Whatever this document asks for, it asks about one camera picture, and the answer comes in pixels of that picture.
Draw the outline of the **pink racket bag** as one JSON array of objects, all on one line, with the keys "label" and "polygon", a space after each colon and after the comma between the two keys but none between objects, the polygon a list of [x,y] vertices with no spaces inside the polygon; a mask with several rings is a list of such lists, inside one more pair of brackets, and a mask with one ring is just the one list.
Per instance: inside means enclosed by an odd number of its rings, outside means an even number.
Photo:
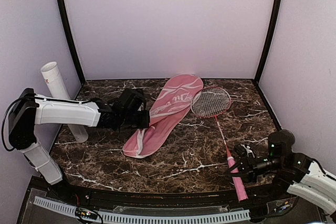
[{"label": "pink racket bag", "polygon": [[150,124],[138,129],[123,146],[123,154],[142,159],[157,152],[191,109],[194,96],[203,89],[200,77],[180,74],[169,79],[150,109]]}]

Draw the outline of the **red badminton racket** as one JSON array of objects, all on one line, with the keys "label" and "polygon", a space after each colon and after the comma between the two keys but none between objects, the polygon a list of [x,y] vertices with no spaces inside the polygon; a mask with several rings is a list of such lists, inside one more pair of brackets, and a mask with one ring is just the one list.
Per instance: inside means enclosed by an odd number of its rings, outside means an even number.
[{"label": "red badminton racket", "polygon": [[[200,118],[214,118],[226,148],[228,161],[235,161],[225,139],[218,116],[225,113],[231,106],[229,93],[220,87],[206,87],[200,90],[191,101],[191,111]],[[248,196],[241,178],[232,178],[238,201],[247,200]]]}]

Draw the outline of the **white shuttlecock tube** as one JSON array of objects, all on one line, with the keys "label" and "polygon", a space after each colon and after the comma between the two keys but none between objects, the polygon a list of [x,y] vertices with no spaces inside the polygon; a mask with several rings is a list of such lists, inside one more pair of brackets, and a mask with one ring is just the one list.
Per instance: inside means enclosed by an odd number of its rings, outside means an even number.
[{"label": "white shuttlecock tube", "polygon": [[[55,61],[43,65],[40,69],[44,81],[51,93],[53,102],[65,105],[73,105],[70,103],[70,96],[61,76],[58,65]],[[68,127],[74,136],[76,142],[84,143],[89,135],[84,126],[76,124],[68,124]]]}]

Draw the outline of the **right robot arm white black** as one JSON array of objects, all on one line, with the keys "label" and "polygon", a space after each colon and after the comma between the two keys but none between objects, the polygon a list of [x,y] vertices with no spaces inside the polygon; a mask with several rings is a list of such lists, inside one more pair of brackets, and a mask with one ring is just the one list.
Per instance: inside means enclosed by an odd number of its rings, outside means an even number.
[{"label": "right robot arm white black", "polygon": [[273,200],[284,194],[299,196],[318,206],[335,221],[335,175],[304,153],[295,153],[295,136],[288,130],[268,136],[268,155],[253,158],[241,156],[225,175],[255,182],[257,177],[275,173],[268,195]]}]

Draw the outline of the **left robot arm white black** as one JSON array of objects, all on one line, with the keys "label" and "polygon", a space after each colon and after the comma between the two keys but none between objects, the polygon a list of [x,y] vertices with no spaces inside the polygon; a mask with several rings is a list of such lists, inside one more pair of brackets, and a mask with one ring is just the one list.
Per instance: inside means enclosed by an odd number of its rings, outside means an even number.
[{"label": "left robot arm white black", "polygon": [[117,131],[122,127],[145,129],[150,125],[150,113],[141,89],[125,89],[117,98],[104,101],[66,100],[36,94],[26,88],[4,113],[1,140],[8,152],[18,150],[45,179],[54,185],[54,193],[63,201],[74,197],[74,189],[59,165],[41,146],[35,126],[43,124],[71,124]]}]

